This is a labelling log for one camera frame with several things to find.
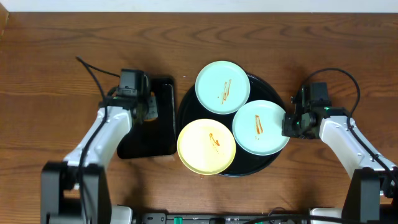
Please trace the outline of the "rectangular black tray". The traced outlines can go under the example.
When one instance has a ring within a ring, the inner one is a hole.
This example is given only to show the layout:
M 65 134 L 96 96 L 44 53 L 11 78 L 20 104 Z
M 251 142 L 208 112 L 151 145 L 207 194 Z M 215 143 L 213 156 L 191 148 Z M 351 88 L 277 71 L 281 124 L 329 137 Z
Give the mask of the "rectangular black tray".
M 176 115 L 174 80 L 159 77 L 151 80 L 157 117 L 135 124 L 117 147 L 121 159 L 169 156 L 176 149 Z

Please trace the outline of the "yellow plate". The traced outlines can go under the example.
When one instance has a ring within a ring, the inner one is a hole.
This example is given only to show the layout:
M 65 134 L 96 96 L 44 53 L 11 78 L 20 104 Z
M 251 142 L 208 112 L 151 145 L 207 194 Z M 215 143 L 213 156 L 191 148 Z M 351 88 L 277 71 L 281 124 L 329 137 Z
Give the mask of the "yellow plate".
M 226 170 L 236 155 L 231 131 L 219 121 L 197 119 L 188 123 L 177 139 L 177 152 L 183 164 L 201 175 Z

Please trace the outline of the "orange green sponge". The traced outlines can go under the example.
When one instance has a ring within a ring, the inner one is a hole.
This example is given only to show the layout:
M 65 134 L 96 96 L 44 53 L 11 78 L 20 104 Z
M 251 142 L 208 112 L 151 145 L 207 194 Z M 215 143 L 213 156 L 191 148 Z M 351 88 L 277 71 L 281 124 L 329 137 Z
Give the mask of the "orange green sponge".
M 151 96 L 150 98 L 148 98 L 147 104 L 148 104 L 148 111 L 145 117 L 145 121 L 156 120 L 158 118 L 156 97 Z

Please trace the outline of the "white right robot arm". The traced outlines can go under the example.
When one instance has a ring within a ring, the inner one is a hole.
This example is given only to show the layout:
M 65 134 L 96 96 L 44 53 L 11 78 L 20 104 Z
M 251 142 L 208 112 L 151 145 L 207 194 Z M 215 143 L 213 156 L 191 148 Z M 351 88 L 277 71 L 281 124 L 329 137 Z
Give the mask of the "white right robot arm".
M 321 106 L 285 114 L 282 135 L 322 140 L 351 179 L 342 208 L 314 208 L 311 215 L 361 223 L 397 223 L 397 165 L 363 136 L 345 109 Z

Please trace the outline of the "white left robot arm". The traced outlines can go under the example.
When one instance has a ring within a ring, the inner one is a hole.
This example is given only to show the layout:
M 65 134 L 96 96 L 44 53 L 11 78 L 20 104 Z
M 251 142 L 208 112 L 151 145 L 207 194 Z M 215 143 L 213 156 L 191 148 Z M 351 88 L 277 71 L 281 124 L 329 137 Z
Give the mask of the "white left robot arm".
M 130 207 L 112 205 L 106 169 L 119 143 L 136 126 L 155 118 L 154 92 L 108 95 L 85 137 L 61 162 L 40 174 L 41 223 L 133 223 Z

